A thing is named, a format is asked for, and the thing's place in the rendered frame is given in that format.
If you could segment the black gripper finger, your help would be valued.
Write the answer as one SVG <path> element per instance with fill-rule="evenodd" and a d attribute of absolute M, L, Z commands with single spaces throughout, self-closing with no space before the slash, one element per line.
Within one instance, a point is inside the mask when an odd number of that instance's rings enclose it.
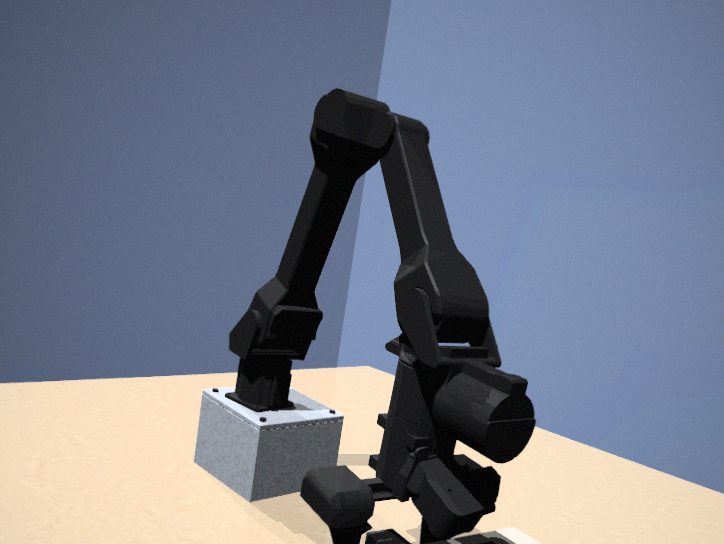
<path fill-rule="evenodd" d="M 328 528 L 333 544 L 360 544 L 361 535 L 372 529 L 372 526 L 366 521 L 363 525 L 338 529 L 328 526 Z"/>
<path fill-rule="evenodd" d="M 439 542 L 442 540 L 437 539 L 429 530 L 428 524 L 424 520 L 424 518 L 421 516 L 421 529 L 420 529 L 420 543 L 419 544 L 428 544 L 433 542 Z"/>

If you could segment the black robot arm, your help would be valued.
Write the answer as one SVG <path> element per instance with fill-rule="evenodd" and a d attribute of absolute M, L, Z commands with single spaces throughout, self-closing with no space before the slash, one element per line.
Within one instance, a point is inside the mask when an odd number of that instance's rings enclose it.
<path fill-rule="evenodd" d="M 399 356 L 389 409 L 440 426 L 495 463 L 512 461 L 536 422 L 528 381 L 495 369 L 501 360 L 488 298 L 453 240 L 428 128 L 338 88 L 322 96 L 313 117 L 314 168 L 276 275 L 229 333 L 240 358 L 235 391 L 225 397 L 256 412 L 294 405 L 291 360 L 305 359 L 323 319 L 316 285 L 355 182 L 380 160 L 401 257 L 394 294 L 402 334 L 385 344 Z M 493 466 L 469 471 L 454 449 L 453 441 L 431 456 L 417 448 L 392 491 L 402 503 L 411 496 L 442 541 L 472 532 L 494 512 L 501 486 Z"/>

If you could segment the dark grey two-prong plug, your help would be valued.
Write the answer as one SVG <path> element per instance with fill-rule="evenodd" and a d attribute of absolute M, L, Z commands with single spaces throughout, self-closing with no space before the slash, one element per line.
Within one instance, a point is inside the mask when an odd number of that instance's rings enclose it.
<path fill-rule="evenodd" d="M 410 544 L 393 528 L 366 533 L 365 544 Z"/>

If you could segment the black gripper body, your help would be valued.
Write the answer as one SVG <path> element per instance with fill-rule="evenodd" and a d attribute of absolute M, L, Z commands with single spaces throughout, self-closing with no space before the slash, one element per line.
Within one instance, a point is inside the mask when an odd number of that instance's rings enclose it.
<path fill-rule="evenodd" d="M 440 426 L 406 420 L 390 409 L 378 414 L 377 424 L 384 428 L 380 453 L 370 455 L 368 463 L 376 478 L 360 479 L 343 465 L 312 468 L 302 479 L 300 496 L 329 527 L 363 525 L 375 502 L 397 499 L 393 487 L 410 453 L 427 446 L 428 456 L 436 455 L 445 442 L 457 441 Z"/>

